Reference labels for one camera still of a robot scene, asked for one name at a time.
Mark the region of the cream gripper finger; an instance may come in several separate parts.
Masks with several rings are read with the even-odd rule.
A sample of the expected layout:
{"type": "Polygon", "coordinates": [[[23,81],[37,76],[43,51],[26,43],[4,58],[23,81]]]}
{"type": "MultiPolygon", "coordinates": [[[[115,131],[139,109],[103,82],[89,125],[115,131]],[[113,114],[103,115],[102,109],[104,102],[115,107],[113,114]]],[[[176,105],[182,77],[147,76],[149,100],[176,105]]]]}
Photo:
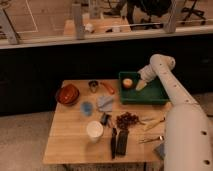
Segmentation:
{"type": "Polygon", "coordinates": [[[141,91],[143,88],[145,88],[147,85],[147,82],[144,80],[139,80],[137,85],[136,85],[136,90],[141,91]]]}

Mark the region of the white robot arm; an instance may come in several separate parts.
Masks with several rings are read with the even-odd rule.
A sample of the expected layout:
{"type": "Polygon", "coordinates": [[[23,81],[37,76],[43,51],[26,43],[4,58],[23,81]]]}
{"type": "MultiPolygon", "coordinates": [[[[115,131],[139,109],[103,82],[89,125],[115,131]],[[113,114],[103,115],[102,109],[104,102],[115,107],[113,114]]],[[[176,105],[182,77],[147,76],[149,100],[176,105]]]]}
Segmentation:
{"type": "Polygon", "coordinates": [[[164,171],[213,171],[208,117],[173,75],[175,64],[171,56],[154,54],[138,71],[146,83],[158,77],[172,104],[165,121],[164,171]]]}

